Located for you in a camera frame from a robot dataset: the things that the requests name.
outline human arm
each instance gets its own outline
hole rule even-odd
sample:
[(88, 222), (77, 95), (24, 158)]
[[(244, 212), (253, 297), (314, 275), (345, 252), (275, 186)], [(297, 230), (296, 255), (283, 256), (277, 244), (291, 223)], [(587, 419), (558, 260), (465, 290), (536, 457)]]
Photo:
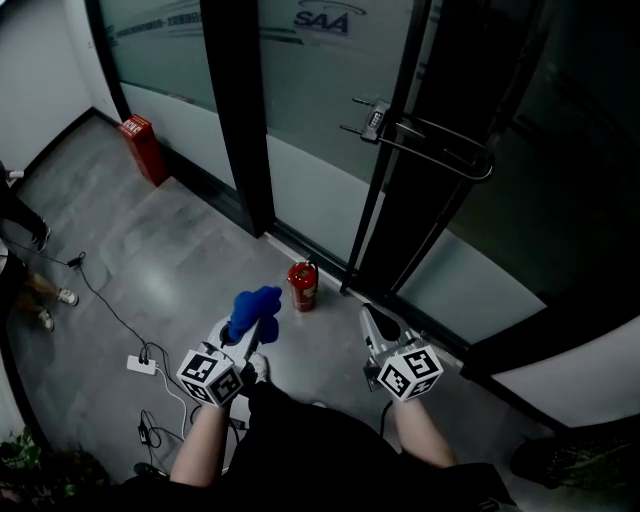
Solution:
[(209, 487), (222, 473), (229, 409), (203, 405), (171, 470), (172, 482)]
[(400, 444), (405, 452), (437, 468), (448, 468), (458, 463), (420, 399), (407, 402), (394, 399), (393, 413)]

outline red fire extinguisher box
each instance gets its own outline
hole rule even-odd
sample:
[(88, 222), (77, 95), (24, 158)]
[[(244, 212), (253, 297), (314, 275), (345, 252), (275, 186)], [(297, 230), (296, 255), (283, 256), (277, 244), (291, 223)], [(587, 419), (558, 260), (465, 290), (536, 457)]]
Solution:
[(142, 175), (159, 187), (169, 174), (151, 123), (140, 116), (133, 115), (118, 126), (118, 130), (127, 139)]

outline blue plush toy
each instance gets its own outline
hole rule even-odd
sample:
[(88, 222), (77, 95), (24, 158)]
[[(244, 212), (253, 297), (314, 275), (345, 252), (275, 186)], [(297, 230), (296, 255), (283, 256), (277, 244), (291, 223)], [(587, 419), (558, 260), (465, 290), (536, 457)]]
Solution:
[(280, 311), (282, 289), (263, 286), (256, 292), (242, 292), (233, 301), (233, 313), (229, 320), (229, 337), (238, 341), (251, 326), (262, 318), (262, 343), (278, 339), (278, 321), (274, 315)]

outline person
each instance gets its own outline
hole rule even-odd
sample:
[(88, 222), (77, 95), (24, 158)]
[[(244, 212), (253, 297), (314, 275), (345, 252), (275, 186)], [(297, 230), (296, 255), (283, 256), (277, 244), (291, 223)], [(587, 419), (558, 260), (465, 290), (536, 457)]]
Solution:
[[(279, 309), (280, 294), (277, 288), (271, 290), (278, 291), (268, 292), (271, 298), (263, 301), (264, 307), (253, 308), (252, 314), (260, 317), (266, 311), (264, 324), (273, 331), (271, 314)], [(244, 322), (240, 334), (255, 320)], [(234, 330), (238, 331), (237, 325), (230, 326), (229, 332)], [(274, 333), (266, 338), (273, 341)], [(398, 454), (364, 423), (300, 403), (277, 389), (270, 382), (264, 356), (253, 354), (249, 362), (253, 378), (243, 374), (243, 393), (249, 399), (250, 428), (224, 475), (230, 406), (204, 404), (168, 480), (139, 476), (92, 499), (104, 510), (125, 503), (133, 510), (244, 510), (271, 505), (517, 510), (493, 466), (457, 463), (418, 398), (393, 402), (402, 445)], [(78, 499), (70, 508), (89, 506)]]
[(0, 238), (0, 321), (5, 320), (15, 305), (19, 313), (35, 317), (40, 326), (53, 331), (53, 317), (48, 309), (36, 302), (34, 293), (70, 306), (77, 305), (79, 300), (71, 290), (57, 288), (41, 275), (30, 272)]
[(19, 224), (31, 232), (31, 243), (38, 252), (44, 251), (51, 236), (51, 228), (44, 219), (24, 204), (11, 192), (7, 179), (10, 171), (0, 161), (0, 217)]

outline sneaker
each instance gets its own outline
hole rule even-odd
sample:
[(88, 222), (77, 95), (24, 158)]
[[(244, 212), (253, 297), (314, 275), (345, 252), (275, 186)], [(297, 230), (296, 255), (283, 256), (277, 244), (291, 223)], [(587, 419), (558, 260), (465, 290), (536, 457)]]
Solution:
[(256, 384), (258, 382), (269, 382), (269, 361), (262, 354), (253, 353), (249, 358), (256, 372)]
[(46, 309), (43, 309), (38, 313), (38, 322), (42, 327), (44, 327), (47, 331), (53, 331), (53, 317), (51, 313), (49, 313)]
[(47, 247), (47, 242), (49, 241), (50, 236), (51, 236), (51, 228), (47, 226), (47, 234), (44, 236), (44, 238), (38, 238), (34, 236), (33, 238), (31, 238), (31, 243), (36, 244), (36, 250), (38, 252), (42, 252), (44, 251), (45, 247)]
[(80, 297), (78, 297), (71, 290), (60, 288), (60, 291), (58, 292), (58, 300), (60, 302), (64, 302), (65, 304), (69, 304), (69, 306), (75, 306), (78, 304)]

